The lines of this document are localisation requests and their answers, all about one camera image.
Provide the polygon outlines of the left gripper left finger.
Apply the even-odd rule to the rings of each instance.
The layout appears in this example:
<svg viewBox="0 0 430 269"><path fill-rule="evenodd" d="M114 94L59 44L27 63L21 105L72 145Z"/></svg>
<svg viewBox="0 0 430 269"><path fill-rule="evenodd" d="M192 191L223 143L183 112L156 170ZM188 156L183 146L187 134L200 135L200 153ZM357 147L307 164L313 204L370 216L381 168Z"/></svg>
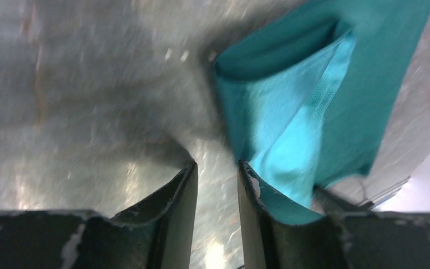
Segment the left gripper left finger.
<svg viewBox="0 0 430 269"><path fill-rule="evenodd" d="M0 211L0 268L188 268L197 194L191 161L111 218L92 210Z"/></svg>

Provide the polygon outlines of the teal cloth napkin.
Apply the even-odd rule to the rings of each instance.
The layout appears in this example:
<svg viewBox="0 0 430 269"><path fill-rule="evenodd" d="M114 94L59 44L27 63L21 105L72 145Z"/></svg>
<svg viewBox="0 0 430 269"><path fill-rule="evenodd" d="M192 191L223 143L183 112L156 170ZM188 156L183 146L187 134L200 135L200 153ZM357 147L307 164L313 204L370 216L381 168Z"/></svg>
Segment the teal cloth napkin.
<svg viewBox="0 0 430 269"><path fill-rule="evenodd" d="M237 160L277 220L307 224L313 188L368 175L430 1L309 1L218 56Z"/></svg>

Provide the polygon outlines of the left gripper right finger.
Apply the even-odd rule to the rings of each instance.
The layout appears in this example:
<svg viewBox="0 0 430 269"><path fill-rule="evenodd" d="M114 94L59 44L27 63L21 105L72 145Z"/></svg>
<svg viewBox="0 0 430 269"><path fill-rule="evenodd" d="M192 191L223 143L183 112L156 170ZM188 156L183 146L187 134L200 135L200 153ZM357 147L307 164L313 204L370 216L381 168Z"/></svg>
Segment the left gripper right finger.
<svg viewBox="0 0 430 269"><path fill-rule="evenodd" d="M430 268L430 213L375 212L317 187L318 214L245 161L237 187L246 268Z"/></svg>

